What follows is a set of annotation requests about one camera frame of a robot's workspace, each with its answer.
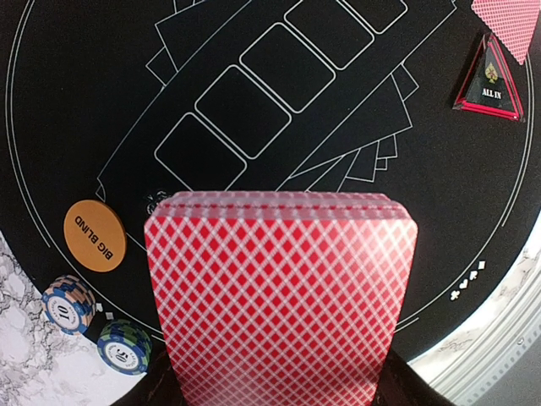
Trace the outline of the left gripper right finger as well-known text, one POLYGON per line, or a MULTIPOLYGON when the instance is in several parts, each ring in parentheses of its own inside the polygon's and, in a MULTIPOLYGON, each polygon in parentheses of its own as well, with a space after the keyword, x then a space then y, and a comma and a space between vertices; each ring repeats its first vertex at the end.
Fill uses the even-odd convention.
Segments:
POLYGON ((395 351, 385 360, 373 406, 454 406, 436 392, 395 351))

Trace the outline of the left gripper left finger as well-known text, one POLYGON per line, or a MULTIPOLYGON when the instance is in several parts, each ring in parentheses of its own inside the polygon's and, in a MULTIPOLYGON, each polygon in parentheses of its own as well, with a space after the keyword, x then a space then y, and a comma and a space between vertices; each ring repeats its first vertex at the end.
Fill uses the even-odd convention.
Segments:
POLYGON ((182 404, 181 387, 172 372, 147 374, 128 393, 112 403, 113 406, 172 406, 182 404))

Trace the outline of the green chip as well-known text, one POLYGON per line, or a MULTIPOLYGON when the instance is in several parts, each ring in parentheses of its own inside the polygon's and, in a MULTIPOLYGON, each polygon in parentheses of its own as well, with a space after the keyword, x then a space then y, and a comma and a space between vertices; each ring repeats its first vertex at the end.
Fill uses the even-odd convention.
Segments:
POLYGON ((109 321, 97 341, 101 359, 124 375, 144 374, 150 364, 152 342, 150 336, 131 321, 109 321))

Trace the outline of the grey chip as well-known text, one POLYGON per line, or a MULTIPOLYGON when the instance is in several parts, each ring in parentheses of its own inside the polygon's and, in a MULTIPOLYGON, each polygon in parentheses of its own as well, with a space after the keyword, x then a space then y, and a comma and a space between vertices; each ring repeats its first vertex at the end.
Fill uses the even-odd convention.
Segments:
POLYGON ((41 296, 46 318, 69 335, 85 333, 96 315, 96 298, 89 286, 73 275, 57 277, 41 296))

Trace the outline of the red playing card deck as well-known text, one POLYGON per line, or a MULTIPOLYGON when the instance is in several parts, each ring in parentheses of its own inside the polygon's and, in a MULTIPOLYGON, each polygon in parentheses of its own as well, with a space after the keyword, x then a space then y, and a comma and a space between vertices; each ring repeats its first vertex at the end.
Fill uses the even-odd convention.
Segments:
POLYGON ((189 405, 368 405, 418 237, 383 194, 180 192, 145 223, 189 405))

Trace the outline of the orange big blind button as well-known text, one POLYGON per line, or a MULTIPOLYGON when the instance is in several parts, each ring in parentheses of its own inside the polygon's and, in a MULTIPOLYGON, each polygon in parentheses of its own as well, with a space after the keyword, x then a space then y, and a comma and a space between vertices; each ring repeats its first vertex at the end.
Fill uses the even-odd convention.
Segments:
POLYGON ((69 251, 93 272, 111 272, 127 252, 127 236, 118 215, 98 200, 80 200, 67 211, 63 234, 69 251))

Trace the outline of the red triangle all-in marker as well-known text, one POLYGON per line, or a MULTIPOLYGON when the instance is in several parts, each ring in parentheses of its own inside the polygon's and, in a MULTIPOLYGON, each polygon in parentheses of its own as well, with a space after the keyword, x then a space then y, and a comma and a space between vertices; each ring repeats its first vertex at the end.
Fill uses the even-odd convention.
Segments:
POLYGON ((481 37, 453 109, 521 122, 524 109, 497 37, 481 37))

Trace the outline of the red card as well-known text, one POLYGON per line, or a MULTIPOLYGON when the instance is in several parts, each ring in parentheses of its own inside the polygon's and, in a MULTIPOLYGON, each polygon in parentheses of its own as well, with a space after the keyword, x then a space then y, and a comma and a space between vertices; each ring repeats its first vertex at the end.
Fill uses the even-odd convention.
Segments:
POLYGON ((474 0, 472 11, 523 65, 540 14, 539 0, 474 0))

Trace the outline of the round black poker mat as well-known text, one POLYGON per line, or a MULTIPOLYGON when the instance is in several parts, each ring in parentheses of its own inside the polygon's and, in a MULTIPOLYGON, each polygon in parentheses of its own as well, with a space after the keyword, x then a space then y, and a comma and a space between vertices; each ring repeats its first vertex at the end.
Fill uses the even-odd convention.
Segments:
POLYGON ((486 33, 473 1, 4 1, 1 229, 37 288, 64 273, 165 338, 144 225, 177 191, 381 192, 418 225, 393 344, 413 357, 502 279, 540 207, 540 29, 521 122, 453 109, 486 33), (127 252, 63 234, 98 200, 127 252))

